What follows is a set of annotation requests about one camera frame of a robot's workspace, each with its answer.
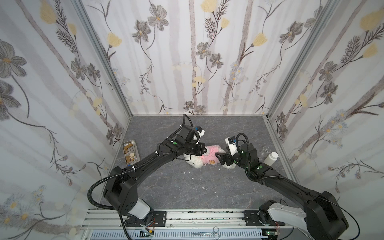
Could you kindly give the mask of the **white plush teddy bear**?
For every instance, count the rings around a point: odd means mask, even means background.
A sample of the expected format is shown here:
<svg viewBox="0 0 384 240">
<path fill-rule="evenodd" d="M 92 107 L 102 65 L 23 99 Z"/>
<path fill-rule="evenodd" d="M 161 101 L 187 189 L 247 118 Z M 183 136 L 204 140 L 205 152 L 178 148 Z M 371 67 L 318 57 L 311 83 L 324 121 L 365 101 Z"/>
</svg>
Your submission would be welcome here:
<svg viewBox="0 0 384 240">
<path fill-rule="evenodd" d="M 201 160 L 201 156 L 195 156 L 192 154 L 184 154 L 185 161 L 196 169 L 204 167 Z"/>
</svg>

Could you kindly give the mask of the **pink fleece teddy hoodie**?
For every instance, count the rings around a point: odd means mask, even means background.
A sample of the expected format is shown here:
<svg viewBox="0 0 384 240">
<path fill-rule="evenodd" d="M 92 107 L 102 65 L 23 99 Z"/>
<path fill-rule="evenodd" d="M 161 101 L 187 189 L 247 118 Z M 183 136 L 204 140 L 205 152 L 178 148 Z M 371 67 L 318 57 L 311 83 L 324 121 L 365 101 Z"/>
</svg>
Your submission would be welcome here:
<svg viewBox="0 0 384 240">
<path fill-rule="evenodd" d="M 201 156 L 201 160 L 203 162 L 203 165 L 217 165 L 220 163 L 218 157 L 216 156 L 216 153 L 225 153 L 226 151 L 223 150 L 220 146 L 214 145 L 214 146 L 206 146 L 207 152 Z"/>
</svg>

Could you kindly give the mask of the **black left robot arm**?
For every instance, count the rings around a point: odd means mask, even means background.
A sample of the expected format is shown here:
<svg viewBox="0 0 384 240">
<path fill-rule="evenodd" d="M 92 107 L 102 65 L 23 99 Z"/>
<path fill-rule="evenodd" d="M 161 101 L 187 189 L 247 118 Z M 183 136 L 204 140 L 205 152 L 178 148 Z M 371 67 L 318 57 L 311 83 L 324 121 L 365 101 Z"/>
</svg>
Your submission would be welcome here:
<svg viewBox="0 0 384 240">
<path fill-rule="evenodd" d="M 183 115 L 183 122 L 177 130 L 157 145 L 147 157 L 124 169 L 114 168 L 110 175 L 90 186 L 88 201 L 95 207 L 116 211 L 123 231 L 128 234 L 124 216 L 134 216 L 141 226 L 155 223 L 154 210 L 138 197 L 140 184 L 163 165 L 183 155 L 201 156 L 207 152 L 201 137 L 205 131 L 193 125 L 189 116 Z"/>
</svg>

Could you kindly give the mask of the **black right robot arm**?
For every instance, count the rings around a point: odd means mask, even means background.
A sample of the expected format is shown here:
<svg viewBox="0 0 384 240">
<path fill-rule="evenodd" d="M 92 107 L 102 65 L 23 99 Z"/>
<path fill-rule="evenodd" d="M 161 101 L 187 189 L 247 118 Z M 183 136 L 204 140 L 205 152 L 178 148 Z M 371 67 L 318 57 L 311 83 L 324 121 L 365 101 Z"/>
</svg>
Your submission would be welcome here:
<svg viewBox="0 0 384 240">
<path fill-rule="evenodd" d="M 349 228 L 347 211 L 331 193 L 310 190 L 279 174 L 259 161 L 252 145 L 243 144 L 235 153 L 217 153 L 216 157 L 221 165 L 237 165 L 245 170 L 250 181 L 273 189 L 296 204 L 288 207 L 267 201 L 259 207 L 261 224 L 285 223 L 308 232 L 315 240 L 338 240 Z"/>
</svg>

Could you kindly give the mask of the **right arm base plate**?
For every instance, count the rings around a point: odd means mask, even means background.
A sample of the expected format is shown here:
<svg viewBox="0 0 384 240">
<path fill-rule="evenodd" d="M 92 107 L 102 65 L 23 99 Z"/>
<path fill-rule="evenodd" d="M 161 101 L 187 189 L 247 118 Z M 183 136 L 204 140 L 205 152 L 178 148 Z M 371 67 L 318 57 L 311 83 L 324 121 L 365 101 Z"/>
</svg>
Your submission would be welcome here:
<svg viewBox="0 0 384 240">
<path fill-rule="evenodd" d="M 285 226 L 283 222 L 273 221 L 266 211 L 248 210 L 243 211 L 243 220 L 247 227 L 277 227 Z"/>
</svg>

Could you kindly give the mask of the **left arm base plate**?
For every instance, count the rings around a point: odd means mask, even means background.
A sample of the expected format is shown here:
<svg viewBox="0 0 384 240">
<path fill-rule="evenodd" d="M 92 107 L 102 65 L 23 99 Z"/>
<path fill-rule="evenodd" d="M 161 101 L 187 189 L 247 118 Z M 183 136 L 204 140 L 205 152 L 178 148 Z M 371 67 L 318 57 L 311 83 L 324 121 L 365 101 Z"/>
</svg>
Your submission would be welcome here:
<svg viewBox="0 0 384 240">
<path fill-rule="evenodd" d="M 131 215 L 124 219 L 126 227 L 165 227 L 167 219 L 166 211 L 151 211 L 143 220 Z"/>
</svg>

